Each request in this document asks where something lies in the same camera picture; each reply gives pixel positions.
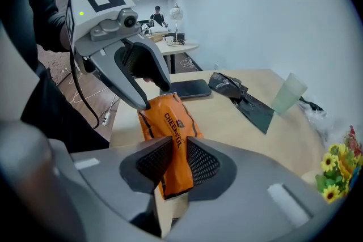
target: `dark jacket sleeve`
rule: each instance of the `dark jacket sleeve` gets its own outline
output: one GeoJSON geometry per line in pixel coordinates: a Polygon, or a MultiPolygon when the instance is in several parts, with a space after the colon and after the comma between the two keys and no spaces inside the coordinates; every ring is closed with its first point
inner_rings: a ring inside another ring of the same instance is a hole
{"type": "Polygon", "coordinates": [[[68,52],[60,42],[60,31],[65,17],[58,12],[56,0],[32,0],[31,6],[37,43],[45,50],[68,52]]]}

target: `white sticker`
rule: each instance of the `white sticker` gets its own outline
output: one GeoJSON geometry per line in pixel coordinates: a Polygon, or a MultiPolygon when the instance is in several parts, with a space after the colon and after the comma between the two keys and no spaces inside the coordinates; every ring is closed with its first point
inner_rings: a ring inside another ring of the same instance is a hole
{"type": "Polygon", "coordinates": [[[295,228],[310,220],[305,209],[295,200],[282,184],[271,185],[267,192],[295,228]]]}
{"type": "Polygon", "coordinates": [[[87,167],[93,167],[94,165],[99,164],[100,161],[98,159],[95,158],[91,158],[91,159],[85,159],[85,160],[80,160],[78,162],[74,163],[74,166],[77,170],[81,170],[87,167]]]}

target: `white table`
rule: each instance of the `white table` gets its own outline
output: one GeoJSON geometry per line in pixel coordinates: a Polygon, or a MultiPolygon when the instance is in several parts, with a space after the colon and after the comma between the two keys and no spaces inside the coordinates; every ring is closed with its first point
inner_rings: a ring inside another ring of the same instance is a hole
{"type": "Polygon", "coordinates": [[[156,43],[158,46],[161,55],[166,58],[166,56],[170,56],[170,72],[175,74],[175,55],[180,53],[186,53],[190,50],[194,50],[199,48],[199,43],[195,40],[186,40],[184,45],[173,45],[168,46],[166,41],[161,40],[156,43]]]}
{"type": "MultiPolygon", "coordinates": [[[[271,106],[283,80],[271,70],[221,71],[236,77],[248,87],[248,93],[271,106]]],[[[209,82],[212,71],[171,75],[172,82],[204,79],[209,82]]],[[[137,83],[150,100],[159,96],[159,88],[142,79],[137,83]]],[[[263,134],[221,94],[184,101],[206,139],[264,154],[302,176],[320,169],[324,147],[318,133],[310,126],[297,105],[284,115],[274,114],[267,134],[263,134]]],[[[110,146],[123,146],[143,141],[137,111],[122,100],[113,123],[110,146]]]]}

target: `black cable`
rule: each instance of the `black cable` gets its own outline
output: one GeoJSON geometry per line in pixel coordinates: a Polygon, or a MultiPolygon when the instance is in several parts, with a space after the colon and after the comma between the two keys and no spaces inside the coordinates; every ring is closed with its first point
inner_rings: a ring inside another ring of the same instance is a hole
{"type": "Polygon", "coordinates": [[[81,87],[79,86],[78,79],[77,79],[77,73],[75,72],[74,56],[73,56],[72,51],[70,51],[70,53],[69,53],[69,60],[70,60],[70,68],[71,68],[71,72],[72,72],[74,85],[75,85],[75,87],[76,87],[76,89],[78,91],[78,94],[81,97],[82,101],[85,103],[87,108],[92,112],[92,114],[96,117],[97,124],[96,124],[95,127],[93,127],[93,129],[96,129],[100,125],[100,121],[99,121],[99,118],[98,118],[96,112],[92,109],[91,105],[87,102],[86,98],[84,97],[84,95],[82,93],[81,87]]]}

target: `person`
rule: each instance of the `person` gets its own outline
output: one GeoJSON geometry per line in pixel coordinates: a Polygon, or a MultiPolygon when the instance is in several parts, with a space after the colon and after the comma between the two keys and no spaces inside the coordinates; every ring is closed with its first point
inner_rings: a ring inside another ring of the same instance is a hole
{"type": "Polygon", "coordinates": [[[70,52],[65,17],[58,12],[55,0],[5,1],[3,27],[40,79],[21,120],[36,126],[48,138],[63,141],[70,153],[108,148],[108,141],[65,99],[37,58],[37,44],[53,52],[70,52]]]}
{"type": "Polygon", "coordinates": [[[160,14],[160,6],[155,7],[155,13],[151,15],[150,20],[155,20],[158,24],[168,27],[167,23],[164,21],[164,16],[160,14]]]}

